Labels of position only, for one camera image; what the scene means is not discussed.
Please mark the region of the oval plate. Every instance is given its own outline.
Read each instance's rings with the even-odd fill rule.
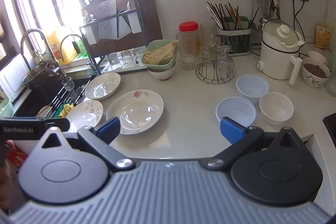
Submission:
[[[67,119],[70,122],[69,132],[77,132],[84,126],[95,127],[103,117],[103,105],[99,101],[89,100],[76,105],[71,110]]]
[[[115,100],[106,113],[106,119],[118,117],[120,134],[135,135],[150,129],[163,112],[162,97],[152,90],[133,90]]]
[[[92,100],[103,100],[115,93],[121,76],[115,72],[105,73],[93,79],[85,89],[85,96]]]

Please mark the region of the yellow bottle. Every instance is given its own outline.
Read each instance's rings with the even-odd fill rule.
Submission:
[[[62,61],[59,45],[64,37],[69,34],[67,29],[64,26],[58,27],[55,31],[50,34],[47,34],[48,43],[54,53],[54,56],[59,61],[60,65],[69,64],[77,56],[77,52],[72,45],[71,39],[68,38],[63,42],[62,53],[64,61]]]

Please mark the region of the white electric pot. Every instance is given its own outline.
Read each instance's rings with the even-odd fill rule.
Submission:
[[[266,32],[265,26],[268,22],[262,29],[261,54],[257,69],[274,79],[290,78],[289,83],[294,85],[302,65],[302,59],[299,58],[300,47],[305,42],[298,32],[280,20],[276,21],[276,24],[279,24],[278,27],[273,23],[274,26],[268,28],[269,32]]]

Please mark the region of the gray ribbed surface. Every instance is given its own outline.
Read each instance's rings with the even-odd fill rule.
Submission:
[[[72,207],[27,203],[11,219],[17,224],[322,224],[327,214],[312,203],[263,206],[237,193],[224,173],[197,161],[143,162],[117,173],[94,198]]]

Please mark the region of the jar with red lid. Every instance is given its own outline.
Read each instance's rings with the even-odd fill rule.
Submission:
[[[179,28],[180,32],[193,32],[195,34],[196,50],[198,52],[198,50],[201,47],[200,32],[199,32],[198,23],[194,22],[194,21],[183,22],[179,25],[178,28]]]

